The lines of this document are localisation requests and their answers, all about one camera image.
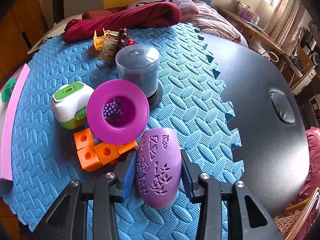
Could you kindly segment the lilac perforated oval holder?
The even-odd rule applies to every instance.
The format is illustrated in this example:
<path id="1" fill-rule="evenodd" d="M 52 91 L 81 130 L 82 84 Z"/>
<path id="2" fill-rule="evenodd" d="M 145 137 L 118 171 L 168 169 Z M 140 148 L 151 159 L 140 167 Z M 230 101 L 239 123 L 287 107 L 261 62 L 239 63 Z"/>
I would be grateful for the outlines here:
<path id="1" fill-rule="evenodd" d="M 145 204 L 162 209 L 174 200 L 181 178 L 181 152 L 171 128 L 148 129 L 142 135 L 136 160 L 138 192 Z"/>

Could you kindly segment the magenta funnel cup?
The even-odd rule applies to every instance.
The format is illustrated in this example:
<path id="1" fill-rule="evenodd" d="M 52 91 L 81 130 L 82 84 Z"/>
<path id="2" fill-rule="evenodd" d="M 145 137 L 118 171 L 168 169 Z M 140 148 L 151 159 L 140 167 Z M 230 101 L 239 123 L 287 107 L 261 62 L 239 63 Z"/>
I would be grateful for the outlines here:
<path id="1" fill-rule="evenodd" d="M 149 104 L 143 91 L 126 80 L 99 85 L 89 98 L 86 115 L 92 133 L 101 141 L 123 145 L 137 139 L 146 128 Z"/>

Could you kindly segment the yellow plastic clip toy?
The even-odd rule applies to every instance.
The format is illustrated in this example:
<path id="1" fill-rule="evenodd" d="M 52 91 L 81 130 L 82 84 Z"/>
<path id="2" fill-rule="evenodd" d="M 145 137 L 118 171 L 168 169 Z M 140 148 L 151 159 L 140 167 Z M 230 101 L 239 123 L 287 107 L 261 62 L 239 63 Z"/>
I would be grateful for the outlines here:
<path id="1" fill-rule="evenodd" d="M 99 51 L 98 59 L 106 62 L 113 60 L 118 44 L 119 32 L 103 29 L 103 36 L 97 36 L 94 31 L 93 46 Z"/>

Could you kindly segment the orange cube block toy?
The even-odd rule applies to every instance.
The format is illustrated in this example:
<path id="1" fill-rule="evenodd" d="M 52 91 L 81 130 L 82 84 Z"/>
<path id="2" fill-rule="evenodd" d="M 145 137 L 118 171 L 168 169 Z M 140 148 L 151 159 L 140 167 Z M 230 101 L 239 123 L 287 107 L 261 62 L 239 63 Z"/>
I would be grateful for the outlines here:
<path id="1" fill-rule="evenodd" d="M 124 145 L 111 145 L 106 142 L 96 144 L 89 128 L 74 133 L 81 168 L 93 172 L 106 164 L 115 164 L 121 155 L 134 149 L 136 141 Z"/>

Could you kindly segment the blue foam puzzle mat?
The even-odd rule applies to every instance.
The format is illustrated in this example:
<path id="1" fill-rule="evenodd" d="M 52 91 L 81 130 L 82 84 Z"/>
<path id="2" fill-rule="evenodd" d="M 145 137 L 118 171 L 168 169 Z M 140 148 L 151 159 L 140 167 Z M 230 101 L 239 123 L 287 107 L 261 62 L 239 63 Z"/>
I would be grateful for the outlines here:
<path id="1" fill-rule="evenodd" d="M 229 129 L 234 107 L 221 99 L 226 87 L 220 77 L 222 61 L 233 55 L 233 42 L 205 37 L 191 24 L 167 28 L 131 29 L 129 36 L 159 52 L 158 80 L 163 88 L 159 105 L 146 115 L 147 106 L 135 103 L 128 91 L 110 86 L 113 96 L 103 100 L 95 122 L 121 128 L 121 138 L 133 137 L 150 154 L 167 138 L 145 138 L 152 128 L 170 128 L 191 161 L 219 181 L 233 183 L 244 173 L 244 163 L 232 151 L 241 146 L 239 131 Z M 39 221 L 72 180 L 94 181 L 103 169 L 81 168 L 72 130 L 57 121 L 51 99 L 62 86 L 76 81 L 97 88 L 118 78 L 115 64 L 98 59 L 90 40 L 68 44 L 62 36 L 47 41 L 28 63 L 11 133 L 13 180 L 1 183 L 1 197 L 29 230 Z M 132 188 L 115 205 L 120 239 L 194 239 L 200 206 L 192 204 L 179 187 L 172 203 L 156 210 Z"/>

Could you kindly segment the black padded massage table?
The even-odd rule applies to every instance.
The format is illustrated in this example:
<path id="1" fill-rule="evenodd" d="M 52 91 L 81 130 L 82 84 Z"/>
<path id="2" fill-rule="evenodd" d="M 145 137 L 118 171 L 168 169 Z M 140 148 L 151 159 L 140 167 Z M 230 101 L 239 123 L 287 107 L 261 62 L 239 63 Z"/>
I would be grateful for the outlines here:
<path id="1" fill-rule="evenodd" d="M 220 68 L 240 133 L 233 159 L 244 162 L 242 181 L 272 217 L 281 214 L 303 187 L 309 150 L 298 105 L 278 68 L 260 54 L 229 40 L 205 35 Z"/>

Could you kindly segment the white green plastic container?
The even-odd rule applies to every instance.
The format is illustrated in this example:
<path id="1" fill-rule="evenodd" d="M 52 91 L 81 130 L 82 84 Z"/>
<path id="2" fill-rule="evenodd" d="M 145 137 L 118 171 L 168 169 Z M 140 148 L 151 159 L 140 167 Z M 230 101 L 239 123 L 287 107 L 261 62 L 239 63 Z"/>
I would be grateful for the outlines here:
<path id="1" fill-rule="evenodd" d="M 83 126 L 87 120 L 87 104 L 93 92 L 92 87 L 80 81 L 61 86 L 51 99 L 57 122 L 68 130 Z"/>

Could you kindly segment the clear cylindrical disc case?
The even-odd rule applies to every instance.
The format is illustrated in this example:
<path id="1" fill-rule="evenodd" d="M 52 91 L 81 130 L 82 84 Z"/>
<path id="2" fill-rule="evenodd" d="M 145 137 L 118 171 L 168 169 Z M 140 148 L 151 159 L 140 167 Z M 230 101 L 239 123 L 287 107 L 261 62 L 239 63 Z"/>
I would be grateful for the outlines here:
<path id="1" fill-rule="evenodd" d="M 158 50 L 145 44 L 127 46 L 116 54 L 119 78 L 134 83 L 143 91 L 150 110 L 155 109 L 163 97 L 159 59 Z"/>

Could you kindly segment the dark red spiked toy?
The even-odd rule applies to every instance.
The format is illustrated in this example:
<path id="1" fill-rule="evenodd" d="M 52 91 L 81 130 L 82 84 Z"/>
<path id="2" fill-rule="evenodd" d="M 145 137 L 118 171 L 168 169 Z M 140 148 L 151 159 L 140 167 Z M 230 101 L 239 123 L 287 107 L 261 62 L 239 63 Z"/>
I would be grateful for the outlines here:
<path id="1" fill-rule="evenodd" d="M 123 49 L 124 47 L 136 44 L 135 40 L 129 37 L 128 31 L 126 28 L 120 29 L 118 35 L 118 44 L 117 48 L 119 50 Z"/>

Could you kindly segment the pink rimmed white box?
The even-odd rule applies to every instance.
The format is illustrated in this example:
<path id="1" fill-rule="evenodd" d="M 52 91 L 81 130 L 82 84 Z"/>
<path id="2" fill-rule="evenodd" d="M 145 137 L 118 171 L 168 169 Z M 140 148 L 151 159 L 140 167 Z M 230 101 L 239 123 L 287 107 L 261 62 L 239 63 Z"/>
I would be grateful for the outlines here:
<path id="1" fill-rule="evenodd" d="M 8 102 L 4 103 L 1 98 L 1 180 L 12 181 L 11 165 L 11 141 L 17 105 L 23 90 L 24 84 L 29 75 L 30 68 L 24 64 L 12 76 L 16 79 L 16 84 Z"/>

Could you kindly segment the green plastic cup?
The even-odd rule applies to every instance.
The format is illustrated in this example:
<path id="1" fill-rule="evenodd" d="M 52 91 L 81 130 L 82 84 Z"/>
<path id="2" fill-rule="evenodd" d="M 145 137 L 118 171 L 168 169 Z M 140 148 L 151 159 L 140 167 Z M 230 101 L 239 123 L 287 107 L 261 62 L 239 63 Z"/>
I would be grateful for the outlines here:
<path id="1" fill-rule="evenodd" d="M 14 77 L 11 77 L 5 84 L 4 89 L 2 91 L 2 101 L 4 103 L 9 101 L 12 95 L 12 92 L 14 90 L 15 84 L 16 84 L 16 79 Z"/>

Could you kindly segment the maroon blanket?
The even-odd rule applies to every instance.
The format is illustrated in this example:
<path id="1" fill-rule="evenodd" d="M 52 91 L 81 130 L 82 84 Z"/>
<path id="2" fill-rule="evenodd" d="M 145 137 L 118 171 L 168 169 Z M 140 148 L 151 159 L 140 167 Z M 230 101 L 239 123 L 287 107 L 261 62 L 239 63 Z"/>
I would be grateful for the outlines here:
<path id="1" fill-rule="evenodd" d="M 169 27 L 180 23 L 181 11 L 172 2 L 153 2 L 130 9 L 116 8 L 87 11 L 82 19 L 70 20 L 63 35 L 66 43 L 75 43 L 90 39 L 97 33 L 103 35 L 104 30 Z"/>

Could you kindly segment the wooden side desk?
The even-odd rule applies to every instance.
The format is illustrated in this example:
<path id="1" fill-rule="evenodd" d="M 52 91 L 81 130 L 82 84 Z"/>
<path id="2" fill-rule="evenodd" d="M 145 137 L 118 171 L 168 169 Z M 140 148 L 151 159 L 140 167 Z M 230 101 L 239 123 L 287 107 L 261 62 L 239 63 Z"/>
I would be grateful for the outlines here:
<path id="1" fill-rule="evenodd" d="M 295 75 L 299 78 L 303 76 L 303 74 L 295 67 L 291 59 L 284 53 L 284 51 L 278 47 L 274 41 L 273 38 L 269 37 L 267 34 L 265 34 L 263 31 L 258 30 L 257 28 L 253 27 L 253 25 L 250 24 L 250 22 L 246 22 L 243 18 L 241 18 L 239 15 L 223 9 L 221 7 L 217 7 L 218 12 L 225 17 L 230 18 L 233 20 L 237 25 L 242 27 L 242 35 L 245 37 L 246 40 L 249 40 L 252 36 L 259 38 L 264 43 L 266 43 L 268 46 L 270 46 L 273 50 L 275 50 L 278 54 L 280 54 L 289 64 L 290 68 L 293 70 Z"/>

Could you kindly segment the pink cat print pillow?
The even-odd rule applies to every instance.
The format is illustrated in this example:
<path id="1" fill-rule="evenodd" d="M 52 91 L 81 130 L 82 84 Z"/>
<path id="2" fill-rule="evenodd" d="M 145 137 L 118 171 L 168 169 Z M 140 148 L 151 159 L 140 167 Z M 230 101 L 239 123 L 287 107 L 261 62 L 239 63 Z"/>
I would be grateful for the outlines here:
<path id="1" fill-rule="evenodd" d="M 129 4 L 127 9 L 155 2 L 171 2 L 176 4 L 181 11 L 181 22 L 183 23 L 200 14 L 198 6 L 192 0 L 141 0 Z"/>

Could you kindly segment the pink storage box on desk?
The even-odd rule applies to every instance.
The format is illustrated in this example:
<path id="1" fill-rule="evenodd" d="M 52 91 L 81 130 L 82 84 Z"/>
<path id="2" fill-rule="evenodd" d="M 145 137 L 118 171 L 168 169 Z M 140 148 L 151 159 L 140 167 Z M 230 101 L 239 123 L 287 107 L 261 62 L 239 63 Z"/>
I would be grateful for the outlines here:
<path id="1" fill-rule="evenodd" d="M 257 25 L 260 20 L 260 17 L 253 10 L 251 10 L 251 7 L 242 1 L 238 3 L 236 14 L 247 22 L 255 25 Z"/>

